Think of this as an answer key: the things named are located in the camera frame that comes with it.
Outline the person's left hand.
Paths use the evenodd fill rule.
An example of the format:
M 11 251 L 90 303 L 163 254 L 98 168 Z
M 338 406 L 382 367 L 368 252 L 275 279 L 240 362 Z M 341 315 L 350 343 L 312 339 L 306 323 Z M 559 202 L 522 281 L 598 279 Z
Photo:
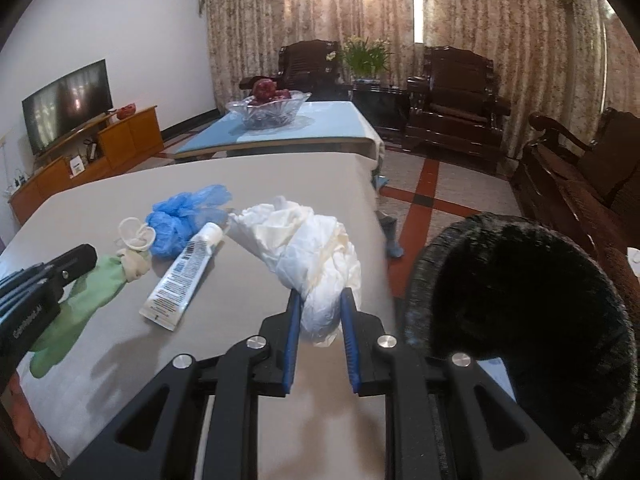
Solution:
M 19 374 L 12 375 L 6 393 L 9 395 L 8 413 L 23 454 L 30 460 L 44 464 L 51 456 L 51 445 L 28 404 Z

